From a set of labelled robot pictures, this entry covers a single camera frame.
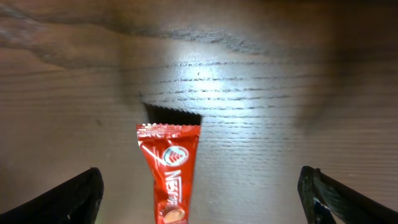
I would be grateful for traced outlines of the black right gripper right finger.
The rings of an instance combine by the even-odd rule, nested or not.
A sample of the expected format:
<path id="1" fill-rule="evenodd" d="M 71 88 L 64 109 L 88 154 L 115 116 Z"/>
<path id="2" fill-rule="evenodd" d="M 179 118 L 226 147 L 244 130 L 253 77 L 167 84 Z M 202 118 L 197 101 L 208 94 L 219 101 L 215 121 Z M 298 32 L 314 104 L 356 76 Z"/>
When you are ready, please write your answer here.
<path id="1" fill-rule="evenodd" d="M 303 166 L 297 184 L 308 223 L 397 224 L 397 212 L 323 174 Z"/>

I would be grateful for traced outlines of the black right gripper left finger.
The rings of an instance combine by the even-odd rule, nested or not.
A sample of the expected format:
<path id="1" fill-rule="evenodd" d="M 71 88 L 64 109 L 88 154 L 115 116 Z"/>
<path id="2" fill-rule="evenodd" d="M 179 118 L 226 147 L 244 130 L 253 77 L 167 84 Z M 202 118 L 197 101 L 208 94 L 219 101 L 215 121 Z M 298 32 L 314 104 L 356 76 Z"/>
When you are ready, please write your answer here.
<path id="1" fill-rule="evenodd" d="M 100 170 L 92 167 L 38 197 L 1 214 L 1 223 L 95 224 L 103 198 Z"/>

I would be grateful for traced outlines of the red snack stick packet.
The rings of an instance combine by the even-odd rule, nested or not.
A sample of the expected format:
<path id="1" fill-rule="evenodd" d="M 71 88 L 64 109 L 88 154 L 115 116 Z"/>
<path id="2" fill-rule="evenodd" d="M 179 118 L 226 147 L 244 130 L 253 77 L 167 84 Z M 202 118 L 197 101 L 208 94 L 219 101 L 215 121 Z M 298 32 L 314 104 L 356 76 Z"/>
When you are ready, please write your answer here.
<path id="1" fill-rule="evenodd" d="M 138 124 L 136 130 L 154 178 L 155 224 L 188 223 L 201 126 Z"/>

